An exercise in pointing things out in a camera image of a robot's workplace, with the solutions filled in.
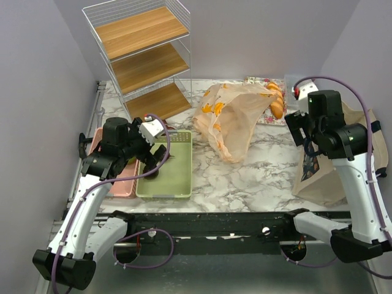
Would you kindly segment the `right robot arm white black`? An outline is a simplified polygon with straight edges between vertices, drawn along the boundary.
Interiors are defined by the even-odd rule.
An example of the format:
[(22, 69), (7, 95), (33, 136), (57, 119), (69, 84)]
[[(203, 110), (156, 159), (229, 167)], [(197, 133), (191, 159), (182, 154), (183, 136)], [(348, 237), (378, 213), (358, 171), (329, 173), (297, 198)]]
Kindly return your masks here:
[(310, 91), (307, 106), (287, 115), (297, 146), (318, 147), (332, 161), (350, 208), (350, 225), (320, 217), (306, 209), (290, 213), (282, 234), (290, 240), (310, 235), (331, 246), (344, 263), (370, 260), (391, 251), (391, 220), (382, 201), (374, 167), (371, 120), (348, 124), (341, 95), (335, 90)]

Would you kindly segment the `green vegetable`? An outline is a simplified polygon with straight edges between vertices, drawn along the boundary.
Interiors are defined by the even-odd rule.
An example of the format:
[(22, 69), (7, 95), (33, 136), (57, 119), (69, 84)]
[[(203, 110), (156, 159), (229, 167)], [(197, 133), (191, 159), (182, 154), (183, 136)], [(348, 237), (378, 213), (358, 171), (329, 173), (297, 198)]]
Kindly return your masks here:
[(127, 164), (128, 164), (128, 165), (129, 165), (129, 164), (133, 164), (136, 160), (137, 160), (136, 157), (131, 157), (131, 158), (127, 161)]

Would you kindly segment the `orange baguette bread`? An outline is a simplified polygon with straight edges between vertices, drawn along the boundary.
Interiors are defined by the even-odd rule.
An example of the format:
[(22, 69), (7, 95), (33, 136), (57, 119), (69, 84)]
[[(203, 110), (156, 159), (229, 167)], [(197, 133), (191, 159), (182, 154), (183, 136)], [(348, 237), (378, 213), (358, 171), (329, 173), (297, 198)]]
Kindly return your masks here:
[(278, 85), (275, 84), (274, 82), (269, 82), (266, 88), (277, 95), (277, 99), (274, 102), (272, 102), (269, 107), (271, 109), (273, 116), (276, 119), (281, 119), (284, 115), (284, 99), (283, 99), (282, 92), (278, 87)]

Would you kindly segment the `orange plastic grocery bag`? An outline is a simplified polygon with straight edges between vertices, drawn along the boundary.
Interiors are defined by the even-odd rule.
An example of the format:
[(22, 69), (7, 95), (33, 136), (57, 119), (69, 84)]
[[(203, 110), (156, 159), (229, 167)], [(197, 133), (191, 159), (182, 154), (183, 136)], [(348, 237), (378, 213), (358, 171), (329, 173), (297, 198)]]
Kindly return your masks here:
[(194, 113), (194, 129), (228, 163), (244, 160), (258, 119), (280, 98), (261, 84), (210, 86)]

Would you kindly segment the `beige canvas tote bag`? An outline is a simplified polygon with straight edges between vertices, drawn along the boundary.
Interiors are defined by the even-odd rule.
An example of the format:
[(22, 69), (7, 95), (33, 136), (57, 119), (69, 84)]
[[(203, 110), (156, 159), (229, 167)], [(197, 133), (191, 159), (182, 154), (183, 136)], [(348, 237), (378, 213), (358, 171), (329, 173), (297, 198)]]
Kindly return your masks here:
[[(354, 110), (345, 102), (342, 109), (347, 124), (360, 123), (366, 125), (362, 110)], [(376, 170), (386, 169), (388, 165), (388, 151), (385, 138), (381, 130), (372, 134), (374, 148), (374, 167)], [(303, 147), (296, 171), (292, 194), (303, 200), (321, 206), (336, 206), (345, 203), (345, 193), (338, 172), (332, 161), (326, 156), (309, 157)]]

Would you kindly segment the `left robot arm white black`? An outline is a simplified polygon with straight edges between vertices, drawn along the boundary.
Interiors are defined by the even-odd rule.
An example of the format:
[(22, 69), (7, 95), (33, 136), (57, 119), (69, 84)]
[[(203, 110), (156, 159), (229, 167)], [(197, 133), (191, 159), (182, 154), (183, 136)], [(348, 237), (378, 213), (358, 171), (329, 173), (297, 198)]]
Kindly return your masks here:
[(41, 276), (51, 282), (53, 293), (59, 285), (69, 290), (84, 290), (92, 281), (98, 261), (113, 249), (115, 242), (131, 241), (135, 225), (125, 213), (117, 211), (95, 233), (91, 227), (104, 198), (128, 162), (136, 158), (146, 165), (142, 177), (156, 173), (170, 154), (170, 145), (154, 153), (151, 148), (161, 135), (169, 132), (158, 116), (128, 122), (125, 118), (109, 118), (102, 128), (102, 138), (83, 160), (75, 198), (55, 237), (46, 249), (38, 249), (32, 262)]

